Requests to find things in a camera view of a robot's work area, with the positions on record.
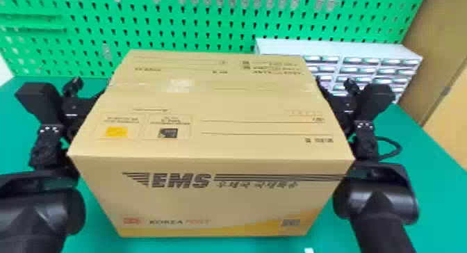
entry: cardboard box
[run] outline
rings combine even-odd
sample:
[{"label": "cardboard box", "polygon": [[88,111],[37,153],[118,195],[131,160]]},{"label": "cardboard box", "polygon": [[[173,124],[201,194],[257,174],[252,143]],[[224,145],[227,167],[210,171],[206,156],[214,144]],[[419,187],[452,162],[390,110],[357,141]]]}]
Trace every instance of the cardboard box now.
[{"label": "cardboard box", "polygon": [[354,160],[300,57],[131,51],[68,155],[123,237],[305,235]]}]

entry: green table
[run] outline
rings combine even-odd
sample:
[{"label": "green table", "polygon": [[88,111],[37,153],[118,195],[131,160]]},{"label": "green table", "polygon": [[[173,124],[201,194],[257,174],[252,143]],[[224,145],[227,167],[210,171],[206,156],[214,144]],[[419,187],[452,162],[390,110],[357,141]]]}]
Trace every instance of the green table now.
[{"label": "green table", "polygon": [[[29,151],[38,121],[13,97],[26,81],[48,81],[61,88],[68,79],[14,78],[0,87],[0,174],[29,171]],[[81,96],[90,96],[106,85],[103,79],[85,80]],[[467,227],[467,172],[462,170],[398,106],[391,106],[376,122],[379,136],[403,146],[399,156],[388,159],[407,169],[420,205],[420,219],[406,227],[417,252],[465,252]],[[382,152],[391,147],[381,146]],[[131,252],[359,252],[348,221],[337,218],[328,203],[305,237],[286,238],[120,238],[86,184],[78,189],[86,202],[84,229],[67,239],[63,253]]]}]

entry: ems logo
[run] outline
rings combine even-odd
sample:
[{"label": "ems logo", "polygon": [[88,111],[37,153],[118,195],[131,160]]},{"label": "ems logo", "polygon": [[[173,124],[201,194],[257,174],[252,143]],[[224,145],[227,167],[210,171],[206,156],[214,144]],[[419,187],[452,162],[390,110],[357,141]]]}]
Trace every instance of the ems logo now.
[{"label": "ems logo", "polygon": [[209,174],[122,172],[148,188],[205,188],[210,182],[218,188],[292,189],[310,181],[340,181],[344,174]]}]

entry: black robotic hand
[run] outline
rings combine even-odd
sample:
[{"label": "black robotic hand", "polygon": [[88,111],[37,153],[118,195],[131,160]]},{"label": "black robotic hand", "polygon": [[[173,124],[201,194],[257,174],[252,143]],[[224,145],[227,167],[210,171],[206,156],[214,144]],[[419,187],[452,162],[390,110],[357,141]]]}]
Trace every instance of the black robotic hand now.
[{"label": "black robotic hand", "polygon": [[84,226],[79,173],[62,147],[102,94],[77,97],[82,87],[77,77],[62,95],[50,83],[25,83],[15,94],[41,125],[29,160],[35,171],[0,175],[0,252],[59,253],[67,236]]},{"label": "black robotic hand", "polygon": [[[418,219],[418,204],[402,165],[380,161],[399,154],[395,141],[375,135],[372,121],[395,99],[387,85],[369,84],[360,91],[356,83],[345,83],[348,96],[330,95],[318,86],[329,102],[356,158],[334,192],[334,212],[348,219],[363,253],[414,253],[403,225]],[[395,147],[379,155],[378,141]]]}]

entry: yellow sticker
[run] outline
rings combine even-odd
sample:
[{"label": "yellow sticker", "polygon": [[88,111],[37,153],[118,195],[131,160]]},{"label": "yellow sticker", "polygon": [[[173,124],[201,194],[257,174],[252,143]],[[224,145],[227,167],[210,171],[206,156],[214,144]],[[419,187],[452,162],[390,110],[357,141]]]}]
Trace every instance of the yellow sticker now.
[{"label": "yellow sticker", "polygon": [[106,137],[127,137],[128,128],[126,127],[108,127]]}]

